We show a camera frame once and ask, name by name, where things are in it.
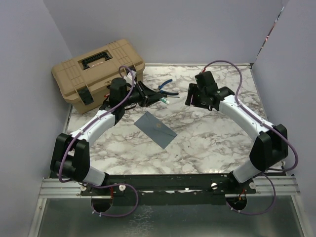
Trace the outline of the green white glue stick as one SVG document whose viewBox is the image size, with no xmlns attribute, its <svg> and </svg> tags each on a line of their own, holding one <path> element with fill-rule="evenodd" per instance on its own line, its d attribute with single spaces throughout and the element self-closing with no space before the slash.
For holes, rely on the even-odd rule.
<svg viewBox="0 0 316 237">
<path fill-rule="evenodd" d="M 170 104 L 170 102 L 169 102 L 165 97 L 160 98 L 160 101 L 162 101 L 163 103 L 165 103 L 165 104 L 167 104 L 167 105 Z"/>
</svg>

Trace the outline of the grey paper envelope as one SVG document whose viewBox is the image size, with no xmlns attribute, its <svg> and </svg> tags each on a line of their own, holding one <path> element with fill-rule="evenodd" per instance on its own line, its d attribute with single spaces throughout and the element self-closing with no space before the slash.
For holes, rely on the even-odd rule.
<svg viewBox="0 0 316 237">
<path fill-rule="evenodd" d="M 134 125 L 165 149 L 177 134 L 149 112 L 145 112 Z"/>
</svg>

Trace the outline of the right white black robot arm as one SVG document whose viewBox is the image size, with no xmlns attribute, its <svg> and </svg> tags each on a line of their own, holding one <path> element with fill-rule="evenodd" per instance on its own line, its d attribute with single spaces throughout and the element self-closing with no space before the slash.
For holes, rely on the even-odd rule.
<svg viewBox="0 0 316 237">
<path fill-rule="evenodd" d="M 227 188 L 238 193 L 245 182 L 268 170 L 288 156 L 287 129 L 282 124 L 273 125 L 237 102 L 234 92 L 228 87 L 218 87 L 210 71 L 195 76 L 196 82 L 188 87 L 185 105 L 217 110 L 241 127 L 254 144 L 248 161 L 231 172 Z"/>
</svg>

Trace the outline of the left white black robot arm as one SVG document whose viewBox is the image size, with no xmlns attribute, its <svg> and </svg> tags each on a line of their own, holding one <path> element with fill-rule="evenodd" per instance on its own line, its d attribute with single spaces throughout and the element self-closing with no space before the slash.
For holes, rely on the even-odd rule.
<svg viewBox="0 0 316 237">
<path fill-rule="evenodd" d="M 99 195 L 109 189 L 108 174 L 90 165 L 90 146 L 120 121 L 127 106 L 148 107 L 163 98 L 162 93 L 147 88 L 141 81 L 128 84 L 123 78 L 115 78 L 109 89 L 108 98 L 87 124 L 71 134 L 57 136 L 50 164 L 51 172 L 61 182 L 74 180 L 91 184 Z"/>
</svg>

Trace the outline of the tan plastic toolbox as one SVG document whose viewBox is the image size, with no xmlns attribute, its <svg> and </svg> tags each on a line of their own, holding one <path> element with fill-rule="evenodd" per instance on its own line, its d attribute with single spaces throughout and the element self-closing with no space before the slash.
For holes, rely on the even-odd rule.
<svg viewBox="0 0 316 237">
<path fill-rule="evenodd" d="M 113 79 L 128 73 L 119 69 L 122 65 L 135 71 L 137 80 L 143 80 L 145 61 L 126 39 L 55 65 L 51 72 L 65 101 L 84 114 L 100 106 L 109 96 Z"/>
</svg>

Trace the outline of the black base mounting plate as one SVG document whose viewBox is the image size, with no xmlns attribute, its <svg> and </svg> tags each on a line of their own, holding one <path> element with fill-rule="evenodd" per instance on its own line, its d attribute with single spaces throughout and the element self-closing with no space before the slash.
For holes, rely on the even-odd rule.
<svg viewBox="0 0 316 237">
<path fill-rule="evenodd" d="M 115 206 L 139 205 L 224 205 L 227 197 L 256 192 L 252 179 L 243 184 L 230 174 L 111 175 L 106 185 L 87 186 L 81 196 L 93 203 L 112 202 Z"/>
</svg>

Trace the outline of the blue handled pliers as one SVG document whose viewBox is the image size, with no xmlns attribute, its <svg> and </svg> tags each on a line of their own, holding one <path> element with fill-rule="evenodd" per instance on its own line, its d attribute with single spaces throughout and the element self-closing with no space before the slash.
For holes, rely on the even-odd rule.
<svg viewBox="0 0 316 237">
<path fill-rule="evenodd" d="M 164 81 L 161 85 L 158 86 L 158 90 L 161 91 L 163 89 L 163 87 L 170 82 L 173 82 L 173 79 L 168 79 L 168 80 Z"/>
</svg>

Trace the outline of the aluminium frame rail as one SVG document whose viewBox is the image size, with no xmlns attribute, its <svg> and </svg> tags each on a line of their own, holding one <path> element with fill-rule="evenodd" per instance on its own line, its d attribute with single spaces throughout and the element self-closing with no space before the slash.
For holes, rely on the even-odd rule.
<svg viewBox="0 0 316 237">
<path fill-rule="evenodd" d="M 245 189 L 245 195 L 254 196 L 295 196 L 300 194 L 299 186 L 294 176 L 270 176 L 257 177 L 249 188 Z M 40 198 L 110 198 L 110 194 L 98 195 L 88 191 L 79 183 L 60 183 L 57 179 L 44 179 L 41 184 Z"/>
</svg>

